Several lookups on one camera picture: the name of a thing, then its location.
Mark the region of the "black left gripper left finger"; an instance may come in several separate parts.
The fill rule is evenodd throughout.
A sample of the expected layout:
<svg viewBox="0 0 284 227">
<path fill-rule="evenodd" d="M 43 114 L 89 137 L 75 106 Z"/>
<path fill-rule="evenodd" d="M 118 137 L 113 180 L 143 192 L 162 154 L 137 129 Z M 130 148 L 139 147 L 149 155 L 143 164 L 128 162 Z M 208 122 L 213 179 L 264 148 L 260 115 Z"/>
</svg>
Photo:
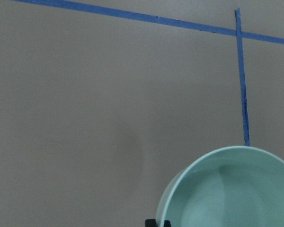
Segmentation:
<svg viewBox="0 0 284 227">
<path fill-rule="evenodd" d="M 145 227 L 157 227 L 156 219 L 146 219 L 144 224 Z"/>
</svg>

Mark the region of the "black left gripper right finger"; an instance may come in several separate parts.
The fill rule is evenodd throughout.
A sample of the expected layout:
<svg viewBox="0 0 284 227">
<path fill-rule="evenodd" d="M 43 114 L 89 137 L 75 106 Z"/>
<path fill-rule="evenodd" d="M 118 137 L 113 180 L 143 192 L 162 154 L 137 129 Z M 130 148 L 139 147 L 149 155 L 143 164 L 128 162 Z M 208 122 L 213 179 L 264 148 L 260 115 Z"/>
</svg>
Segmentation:
<svg viewBox="0 0 284 227">
<path fill-rule="evenodd" d="M 171 227 L 171 223 L 169 220 L 165 220 L 163 223 L 163 227 Z"/>
</svg>

